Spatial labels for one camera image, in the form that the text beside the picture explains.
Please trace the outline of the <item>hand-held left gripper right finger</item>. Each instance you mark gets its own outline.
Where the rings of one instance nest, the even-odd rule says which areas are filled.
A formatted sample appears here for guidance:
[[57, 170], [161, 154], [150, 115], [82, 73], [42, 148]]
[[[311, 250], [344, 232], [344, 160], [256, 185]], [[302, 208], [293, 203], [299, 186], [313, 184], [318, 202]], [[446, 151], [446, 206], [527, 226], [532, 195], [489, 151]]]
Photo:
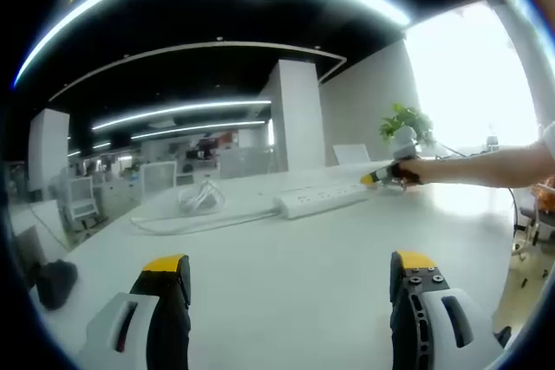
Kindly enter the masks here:
[[484, 369], [506, 346], [506, 330], [495, 333], [480, 305], [420, 253], [391, 254], [389, 300], [394, 369]]

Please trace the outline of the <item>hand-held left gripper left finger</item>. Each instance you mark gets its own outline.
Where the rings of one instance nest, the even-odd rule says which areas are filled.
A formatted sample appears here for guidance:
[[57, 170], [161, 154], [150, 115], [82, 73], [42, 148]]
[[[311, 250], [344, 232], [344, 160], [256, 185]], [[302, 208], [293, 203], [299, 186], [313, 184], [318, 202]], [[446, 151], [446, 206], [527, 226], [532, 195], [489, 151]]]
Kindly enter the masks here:
[[189, 257], [148, 263], [129, 292], [116, 294], [89, 322], [81, 369], [187, 369], [191, 321]]

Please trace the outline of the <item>person's right hand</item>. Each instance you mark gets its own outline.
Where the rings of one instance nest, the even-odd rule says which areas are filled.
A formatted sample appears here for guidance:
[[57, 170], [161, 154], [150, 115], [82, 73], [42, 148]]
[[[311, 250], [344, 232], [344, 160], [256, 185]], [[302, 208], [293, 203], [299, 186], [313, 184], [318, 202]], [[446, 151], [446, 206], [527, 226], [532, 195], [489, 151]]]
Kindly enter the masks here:
[[406, 188], [430, 182], [428, 162], [425, 159], [398, 159], [391, 166], [395, 181]]

